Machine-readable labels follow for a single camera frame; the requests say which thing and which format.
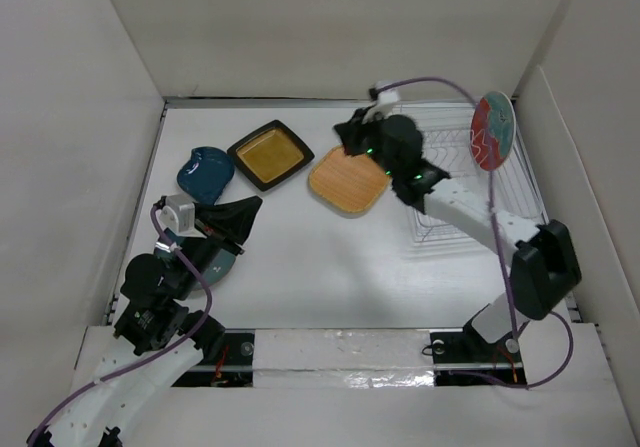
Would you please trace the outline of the woven bamboo tray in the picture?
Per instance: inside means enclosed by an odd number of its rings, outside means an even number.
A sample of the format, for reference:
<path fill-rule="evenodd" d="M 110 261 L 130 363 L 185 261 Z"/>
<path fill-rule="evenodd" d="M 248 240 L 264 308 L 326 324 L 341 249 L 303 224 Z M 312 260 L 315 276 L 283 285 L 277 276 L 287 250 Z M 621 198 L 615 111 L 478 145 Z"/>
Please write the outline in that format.
<path fill-rule="evenodd" d="M 367 155 L 349 156 L 332 148 L 308 176 L 311 192 L 329 207 L 350 216 L 367 213 L 390 184 L 390 178 Z"/>

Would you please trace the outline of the dark blue leaf dish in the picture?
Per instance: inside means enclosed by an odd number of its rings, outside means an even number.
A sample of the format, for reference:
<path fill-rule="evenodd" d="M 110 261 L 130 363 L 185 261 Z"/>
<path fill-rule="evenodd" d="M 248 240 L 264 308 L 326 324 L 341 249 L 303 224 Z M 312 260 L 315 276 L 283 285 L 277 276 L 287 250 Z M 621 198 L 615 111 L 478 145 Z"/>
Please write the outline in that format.
<path fill-rule="evenodd" d="M 214 205 L 234 173 L 234 162 L 225 151 L 201 146 L 191 150 L 189 160 L 176 175 L 176 182 L 196 202 Z"/>

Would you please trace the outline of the square black yellow plate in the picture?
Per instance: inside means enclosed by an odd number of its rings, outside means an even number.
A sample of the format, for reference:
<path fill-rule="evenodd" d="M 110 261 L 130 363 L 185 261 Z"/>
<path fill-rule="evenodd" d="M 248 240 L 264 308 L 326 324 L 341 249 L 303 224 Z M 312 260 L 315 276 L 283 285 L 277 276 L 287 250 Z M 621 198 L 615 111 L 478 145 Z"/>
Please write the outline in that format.
<path fill-rule="evenodd" d="M 310 147 L 280 120 L 272 120 L 250 132 L 226 153 L 261 192 L 286 181 L 315 158 Z"/>

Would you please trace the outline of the round teal red plate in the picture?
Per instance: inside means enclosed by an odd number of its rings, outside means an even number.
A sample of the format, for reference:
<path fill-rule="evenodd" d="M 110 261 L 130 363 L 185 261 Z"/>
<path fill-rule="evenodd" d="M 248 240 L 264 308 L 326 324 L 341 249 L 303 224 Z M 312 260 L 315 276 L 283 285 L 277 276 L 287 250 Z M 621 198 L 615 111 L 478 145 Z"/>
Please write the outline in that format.
<path fill-rule="evenodd" d="M 470 153 L 485 172 L 501 167 L 509 158 L 517 131 L 515 111 L 503 92 L 485 94 L 474 109 L 470 127 Z"/>

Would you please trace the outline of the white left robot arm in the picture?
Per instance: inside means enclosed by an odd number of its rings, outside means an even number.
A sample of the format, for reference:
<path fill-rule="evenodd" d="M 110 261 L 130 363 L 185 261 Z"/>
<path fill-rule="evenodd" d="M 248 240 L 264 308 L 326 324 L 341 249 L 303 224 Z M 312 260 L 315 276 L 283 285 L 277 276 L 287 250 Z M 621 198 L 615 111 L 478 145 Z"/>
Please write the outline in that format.
<path fill-rule="evenodd" d="M 151 207 L 153 252 L 132 258 L 125 310 L 91 381 L 32 431 L 29 446 L 121 446 L 139 414 L 198 363 L 224 359 L 225 328 L 211 315 L 213 269 L 228 271 L 250 236 L 258 196 L 206 205 L 187 195 Z"/>

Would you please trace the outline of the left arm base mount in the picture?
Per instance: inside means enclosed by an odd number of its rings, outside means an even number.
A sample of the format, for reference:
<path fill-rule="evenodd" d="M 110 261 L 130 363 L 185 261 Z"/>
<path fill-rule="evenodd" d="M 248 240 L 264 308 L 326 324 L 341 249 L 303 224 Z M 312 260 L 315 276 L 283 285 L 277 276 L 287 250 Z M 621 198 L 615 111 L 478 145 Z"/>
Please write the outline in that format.
<path fill-rule="evenodd" d="M 251 387 L 254 353 L 254 330 L 228 330 L 215 356 L 190 368 L 173 387 Z"/>

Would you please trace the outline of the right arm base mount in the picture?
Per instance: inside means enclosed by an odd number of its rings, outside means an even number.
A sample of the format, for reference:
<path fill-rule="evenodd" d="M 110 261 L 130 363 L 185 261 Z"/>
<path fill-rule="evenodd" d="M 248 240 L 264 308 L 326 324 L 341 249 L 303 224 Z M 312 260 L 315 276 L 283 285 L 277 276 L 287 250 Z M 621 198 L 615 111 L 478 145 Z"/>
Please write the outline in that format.
<path fill-rule="evenodd" d="M 504 343 L 487 344 L 462 329 L 432 330 L 422 354 L 432 360 L 438 387 L 527 384 L 519 352 L 509 352 Z"/>

